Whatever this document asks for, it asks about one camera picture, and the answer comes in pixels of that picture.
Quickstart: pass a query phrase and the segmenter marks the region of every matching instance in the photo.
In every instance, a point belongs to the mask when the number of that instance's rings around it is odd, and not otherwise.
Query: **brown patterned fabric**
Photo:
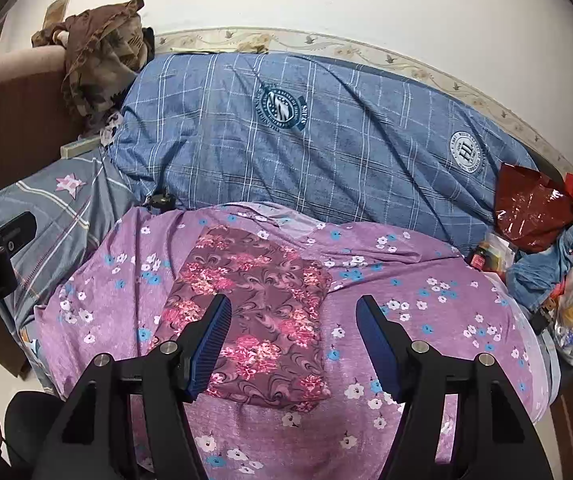
[[[33,46],[57,44],[68,32],[62,94],[69,110],[83,117],[104,113],[146,64],[148,48],[137,11],[143,0],[85,10],[31,38]]]
[[[319,308],[331,277],[292,248],[227,226],[202,235],[164,307],[153,345],[201,318],[215,294],[231,300],[231,328],[208,394],[302,412],[331,396],[320,342]]]

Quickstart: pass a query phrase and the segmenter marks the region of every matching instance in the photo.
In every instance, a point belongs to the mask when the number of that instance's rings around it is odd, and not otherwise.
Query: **red plastic bag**
[[[497,231],[527,253],[544,251],[573,223],[573,199],[539,171],[502,164],[495,190]]]

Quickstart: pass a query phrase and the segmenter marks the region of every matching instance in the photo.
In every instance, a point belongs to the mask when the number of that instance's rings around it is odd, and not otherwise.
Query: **floral wallpaper border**
[[[282,28],[200,28],[160,34],[156,53],[164,52],[294,52],[343,59],[420,81],[478,110],[507,133],[538,152],[564,176],[573,165],[508,108],[474,87],[416,59],[391,50],[327,34]]]

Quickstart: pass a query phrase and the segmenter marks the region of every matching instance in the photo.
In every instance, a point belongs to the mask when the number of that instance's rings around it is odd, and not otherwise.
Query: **brown blanket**
[[[66,47],[62,94],[70,110],[88,120],[102,115],[145,66],[149,48],[137,13],[142,7],[143,0],[131,0],[85,10],[33,35],[33,46]]]

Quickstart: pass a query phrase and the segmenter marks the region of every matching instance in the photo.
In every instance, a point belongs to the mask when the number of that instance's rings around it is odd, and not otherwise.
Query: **circular logo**
[[[265,86],[258,93],[256,110],[267,126],[275,129],[297,127],[305,129],[308,120],[308,107],[305,98],[296,99],[281,88]]]
[[[480,145],[468,132],[456,132],[449,142],[455,163],[467,173],[474,173],[482,161]]]

